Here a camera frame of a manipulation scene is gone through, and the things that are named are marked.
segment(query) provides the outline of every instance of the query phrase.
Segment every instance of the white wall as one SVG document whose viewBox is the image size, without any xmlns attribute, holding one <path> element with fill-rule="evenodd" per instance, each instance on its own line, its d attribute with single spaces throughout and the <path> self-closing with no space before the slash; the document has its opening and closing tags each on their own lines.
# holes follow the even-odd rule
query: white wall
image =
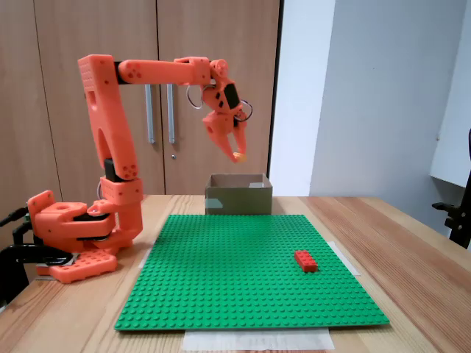
<svg viewBox="0 0 471 353">
<path fill-rule="evenodd" d="M 471 129 L 471 4 L 464 15 L 453 81 L 431 175 L 464 187 L 470 175 L 468 132 Z"/>
<path fill-rule="evenodd" d="M 378 196 L 445 233 L 429 176 L 465 0 L 337 0 L 312 195 Z"/>
<path fill-rule="evenodd" d="M 277 196 L 309 194 L 334 5 L 285 1 L 269 174 Z"/>
</svg>

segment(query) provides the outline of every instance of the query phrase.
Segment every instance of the red lego brick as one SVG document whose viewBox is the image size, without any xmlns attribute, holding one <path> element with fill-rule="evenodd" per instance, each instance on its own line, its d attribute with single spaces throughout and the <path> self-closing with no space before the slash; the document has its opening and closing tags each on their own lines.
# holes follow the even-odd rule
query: red lego brick
<svg viewBox="0 0 471 353">
<path fill-rule="evenodd" d="M 306 250 L 294 252 L 294 258 L 296 259 L 297 263 L 300 264 L 304 272 L 317 271 L 316 261 L 314 261 L 312 256 Z"/>
</svg>

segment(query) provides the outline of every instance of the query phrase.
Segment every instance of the cabinet door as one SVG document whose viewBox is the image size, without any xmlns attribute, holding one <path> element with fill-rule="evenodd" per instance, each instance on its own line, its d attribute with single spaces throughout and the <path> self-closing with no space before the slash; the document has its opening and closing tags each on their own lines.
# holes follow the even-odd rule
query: cabinet door
<svg viewBox="0 0 471 353">
<path fill-rule="evenodd" d="M 185 88 L 175 86 L 174 144 L 169 142 L 166 103 L 162 111 L 166 193 L 204 193 L 211 173 L 266 172 L 278 11 L 279 1 L 274 0 L 157 0 L 160 60 L 225 59 L 239 97 L 254 109 L 246 128 L 248 159 L 233 164 L 210 141 L 201 122 L 210 110 L 192 108 Z M 160 94 L 166 102 L 163 85 Z"/>
<path fill-rule="evenodd" d="M 111 54 L 116 61 L 157 59 L 154 0 L 35 1 L 46 99 L 64 201 L 91 203 L 99 166 L 77 60 Z M 121 97 L 135 142 L 144 193 L 164 193 L 160 97 L 153 95 L 155 144 L 148 141 L 144 86 Z"/>
<path fill-rule="evenodd" d="M 60 201 L 51 130 L 44 97 L 30 0 L 0 2 L 0 218 L 26 205 L 29 197 L 52 190 Z M 0 250 L 13 244 L 12 229 L 0 228 Z M 25 236 L 32 242 L 32 233 Z"/>
</svg>

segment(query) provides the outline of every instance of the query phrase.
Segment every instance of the black office chair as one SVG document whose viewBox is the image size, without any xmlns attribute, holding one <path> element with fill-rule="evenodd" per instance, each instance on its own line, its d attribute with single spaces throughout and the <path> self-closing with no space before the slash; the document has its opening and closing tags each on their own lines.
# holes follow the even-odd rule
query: black office chair
<svg viewBox="0 0 471 353">
<path fill-rule="evenodd" d="M 468 140 L 471 158 L 471 130 L 468 134 Z M 459 207 L 444 204 L 443 202 L 432 204 L 432 207 L 448 212 L 445 226 L 451 228 L 450 240 L 467 249 L 471 240 L 471 172 Z"/>
</svg>

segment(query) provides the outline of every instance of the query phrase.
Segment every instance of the orange robotic arm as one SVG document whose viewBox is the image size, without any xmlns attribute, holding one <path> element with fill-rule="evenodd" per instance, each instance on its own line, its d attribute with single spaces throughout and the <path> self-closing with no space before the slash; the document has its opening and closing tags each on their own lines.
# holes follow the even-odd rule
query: orange robotic arm
<svg viewBox="0 0 471 353">
<path fill-rule="evenodd" d="M 79 69 L 93 139 L 105 170 L 105 176 L 100 178 L 103 199 L 87 209 L 82 202 L 55 202 L 53 193 L 45 191 L 28 200 L 31 221 L 28 227 L 23 227 L 32 228 L 46 246 L 81 253 L 73 265 L 38 268 L 40 274 L 50 274 L 62 282 L 113 271 L 117 266 L 113 254 L 121 247 L 131 246 L 143 227 L 142 181 L 119 85 L 199 85 L 202 100 L 214 110 L 203 119 L 211 140 L 233 162 L 241 161 L 246 150 L 247 116 L 234 82 L 227 78 L 224 60 L 210 62 L 204 57 L 188 57 L 174 62 L 119 63 L 110 55 L 89 55 L 79 60 Z M 230 148 L 227 135 L 231 132 L 238 153 Z"/>
</svg>

